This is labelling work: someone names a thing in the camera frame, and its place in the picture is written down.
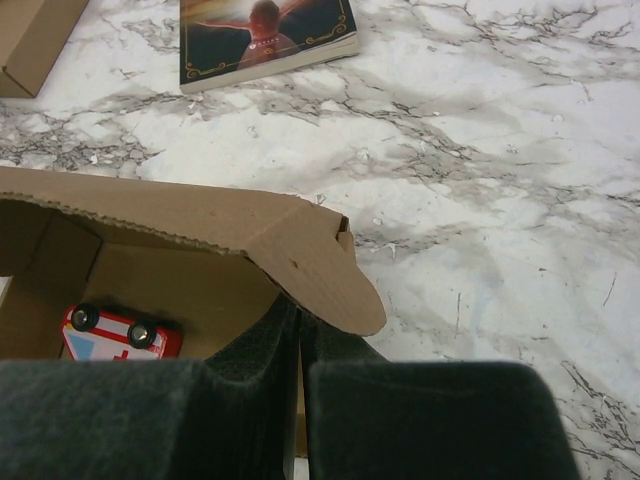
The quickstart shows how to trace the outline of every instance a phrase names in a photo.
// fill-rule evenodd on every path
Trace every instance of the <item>black wheel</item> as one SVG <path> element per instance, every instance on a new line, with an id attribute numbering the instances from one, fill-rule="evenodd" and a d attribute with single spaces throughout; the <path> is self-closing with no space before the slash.
<path id="1" fill-rule="evenodd" d="M 88 332 L 98 324 L 100 310 L 90 303 L 81 303 L 71 312 L 71 326 L 79 332 Z"/>
<path id="2" fill-rule="evenodd" d="M 156 327 L 149 320 L 139 320 L 133 323 L 127 331 L 127 340 L 133 348 L 148 348 L 156 339 Z"/>

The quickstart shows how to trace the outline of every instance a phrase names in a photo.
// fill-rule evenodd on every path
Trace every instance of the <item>gold border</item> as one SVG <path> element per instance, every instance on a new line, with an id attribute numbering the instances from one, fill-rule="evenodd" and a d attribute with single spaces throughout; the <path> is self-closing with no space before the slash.
<path id="1" fill-rule="evenodd" d="M 304 43 L 299 43 L 295 47 L 286 47 L 286 48 L 281 48 L 280 50 L 273 50 L 272 48 L 269 47 L 264 51 L 264 53 L 271 55 L 276 52 L 284 52 L 286 50 L 291 50 L 292 48 L 296 48 L 296 47 L 302 47 L 304 45 L 315 45 L 318 42 L 322 42 L 335 35 L 340 35 L 341 33 L 345 32 L 347 30 L 347 26 L 345 25 L 347 21 L 347 16 L 344 13 L 344 5 L 342 4 L 342 0 L 338 0 L 338 4 L 340 5 L 340 12 L 341 12 L 341 15 L 338 16 L 338 23 L 326 35 L 322 35 L 317 38 L 307 37 Z M 221 62 L 218 64 L 217 67 L 210 68 L 208 70 L 200 70 L 198 68 L 195 68 L 193 66 L 193 63 L 189 61 L 189 24 L 188 23 L 185 24 L 184 26 L 184 58 L 186 62 L 184 65 L 184 68 L 187 70 L 187 78 L 196 78 L 196 77 L 201 77 L 203 75 L 209 75 L 210 73 L 219 72 L 220 70 L 224 70 L 227 67 L 233 67 L 234 65 L 238 65 L 241 63 L 240 61 L 235 63 Z"/>

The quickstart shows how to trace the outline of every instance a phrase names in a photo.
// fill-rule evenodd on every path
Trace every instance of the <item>red toy car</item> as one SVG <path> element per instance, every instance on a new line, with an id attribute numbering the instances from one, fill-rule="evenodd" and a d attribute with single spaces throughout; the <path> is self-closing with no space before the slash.
<path id="1" fill-rule="evenodd" d="M 89 303 L 67 310 L 62 335 L 74 360 L 155 360 L 178 356 L 182 346 L 182 334 L 175 329 Z"/>

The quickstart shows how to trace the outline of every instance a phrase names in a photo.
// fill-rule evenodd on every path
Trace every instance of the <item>open cardboard box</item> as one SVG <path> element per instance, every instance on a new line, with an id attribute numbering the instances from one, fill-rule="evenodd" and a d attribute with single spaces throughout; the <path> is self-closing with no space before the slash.
<path id="1" fill-rule="evenodd" d="M 89 0 L 0 0 L 0 97 L 35 97 Z"/>
<path id="2" fill-rule="evenodd" d="M 345 332 L 386 321 L 347 219 L 293 196 L 0 167 L 0 226 L 0 276 L 12 277 L 0 359 L 66 356 L 61 321 L 81 301 L 180 322 L 192 358 L 228 345 L 281 291 Z"/>

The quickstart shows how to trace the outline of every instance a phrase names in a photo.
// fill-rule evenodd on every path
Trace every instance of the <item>marble countertop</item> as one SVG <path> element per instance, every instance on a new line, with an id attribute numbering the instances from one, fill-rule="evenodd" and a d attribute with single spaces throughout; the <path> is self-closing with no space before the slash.
<path id="1" fill-rule="evenodd" d="M 640 478 L 640 4 L 354 5 L 359 57 L 184 96 L 177 0 L 93 0 L 38 99 L 0 101 L 0 164 L 342 211 L 380 352 L 526 362 L 584 478 Z"/>

